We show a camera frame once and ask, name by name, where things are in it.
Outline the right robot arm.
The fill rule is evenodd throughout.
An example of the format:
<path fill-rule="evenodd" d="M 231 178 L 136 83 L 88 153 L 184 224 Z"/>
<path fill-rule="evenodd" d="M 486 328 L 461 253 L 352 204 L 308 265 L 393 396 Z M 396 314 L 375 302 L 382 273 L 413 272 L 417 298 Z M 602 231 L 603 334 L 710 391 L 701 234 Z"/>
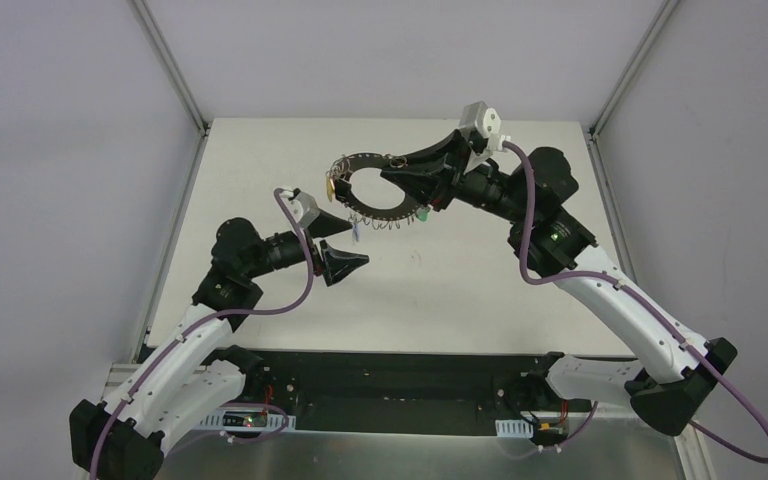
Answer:
<path fill-rule="evenodd" d="M 668 314 L 565 209 L 578 184 L 561 150 L 524 152 L 505 137 L 477 140 L 454 132 L 386 160 L 381 176 L 423 207 L 441 211 L 459 200 L 507 220 L 522 278 L 558 287 L 632 351 L 624 363 L 548 354 L 528 377 L 536 407 L 550 410 L 564 400 L 626 406 L 655 431 L 675 436 L 725 384 L 735 346 L 707 339 Z"/>

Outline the green key tag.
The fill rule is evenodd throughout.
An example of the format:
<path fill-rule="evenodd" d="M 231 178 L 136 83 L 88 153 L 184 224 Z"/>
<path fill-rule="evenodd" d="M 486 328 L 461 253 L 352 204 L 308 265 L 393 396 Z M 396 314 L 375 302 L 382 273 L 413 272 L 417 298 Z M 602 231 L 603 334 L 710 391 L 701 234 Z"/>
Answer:
<path fill-rule="evenodd" d="M 428 207 L 420 208 L 416 211 L 415 217 L 420 222 L 426 222 L 429 216 L 430 209 Z"/>

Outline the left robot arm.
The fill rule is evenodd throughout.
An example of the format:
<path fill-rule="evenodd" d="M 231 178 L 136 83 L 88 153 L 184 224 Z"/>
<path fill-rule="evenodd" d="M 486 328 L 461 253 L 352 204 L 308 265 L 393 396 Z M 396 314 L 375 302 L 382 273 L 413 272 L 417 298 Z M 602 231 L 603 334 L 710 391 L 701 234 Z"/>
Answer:
<path fill-rule="evenodd" d="M 178 325 L 138 369 L 102 400 L 81 401 L 69 416 L 74 463 L 92 479 L 152 479 L 179 441 L 220 406 L 237 400 L 287 414 L 268 402 L 264 362 L 238 346 L 220 343 L 251 315 L 273 316 L 298 306 L 258 309 L 258 277 L 302 264 L 307 298 L 316 277 L 332 286 L 368 263 L 363 254 L 331 247 L 328 237 L 352 229 L 350 221 L 320 210 L 303 193 L 280 192 L 291 228 L 260 236 L 245 218 L 220 225 L 211 265 Z"/>

